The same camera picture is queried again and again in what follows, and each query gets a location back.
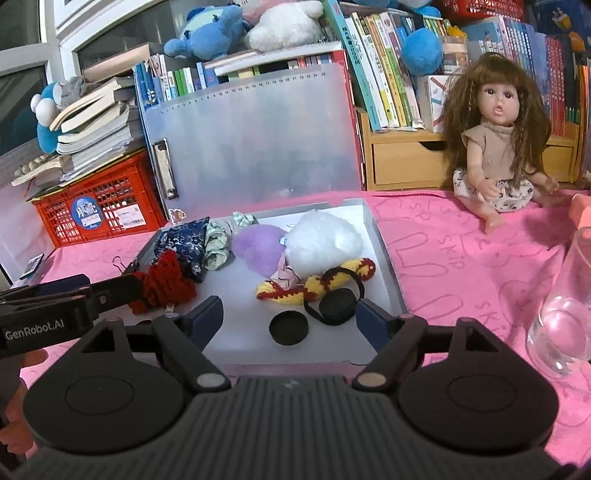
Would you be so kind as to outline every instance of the white plush toy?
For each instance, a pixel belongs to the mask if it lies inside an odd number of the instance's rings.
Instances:
[[[322,14],[322,3],[317,0],[276,5],[261,15],[246,34],[245,44],[267,52],[316,43],[322,39],[318,23]]]
[[[305,213],[285,235],[285,258],[300,278],[322,275],[361,256],[363,240],[347,220],[321,210]]]

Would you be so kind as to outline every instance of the lavender plush ball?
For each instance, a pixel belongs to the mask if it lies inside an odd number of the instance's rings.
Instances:
[[[232,251],[246,261],[249,270],[270,278],[285,246],[280,240],[287,232],[275,225],[251,225],[241,230],[232,241]]]

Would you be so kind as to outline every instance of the red plastic crate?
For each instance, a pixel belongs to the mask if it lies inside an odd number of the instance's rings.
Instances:
[[[523,21],[523,0],[435,0],[443,18],[462,26],[482,18],[503,15]]]
[[[153,232],[164,226],[166,219],[156,198],[149,164],[144,150],[62,192],[33,202],[53,244],[83,244]]]

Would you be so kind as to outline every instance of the doll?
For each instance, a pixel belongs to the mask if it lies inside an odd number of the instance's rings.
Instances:
[[[530,200],[564,202],[541,161],[550,121],[540,91],[515,63],[482,55],[450,86],[443,115],[454,194],[485,221],[485,233],[503,224],[500,212]]]

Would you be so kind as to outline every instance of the doll hand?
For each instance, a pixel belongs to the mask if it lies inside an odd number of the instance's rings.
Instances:
[[[46,359],[47,352],[45,350],[34,350],[23,355],[22,366],[32,367],[42,364]],[[0,430],[0,443],[6,445],[8,451],[15,455],[23,455],[33,446],[33,437],[22,413],[22,401],[25,398],[25,393],[27,393],[27,386],[21,379],[21,386],[8,402],[4,412],[8,425]]]
[[[543,186],[544,186],[544,190],[552,195],[556,190],[558,190],[558,187],[560,185],[558,185],[558,182],[556,181],[556,179],[554,179],[552,177],[548,177]]]
[[[501,190],[496,186],[500,179],[482,179],[476,186],[476,190],[487,202],[492,202],[501,196]]]

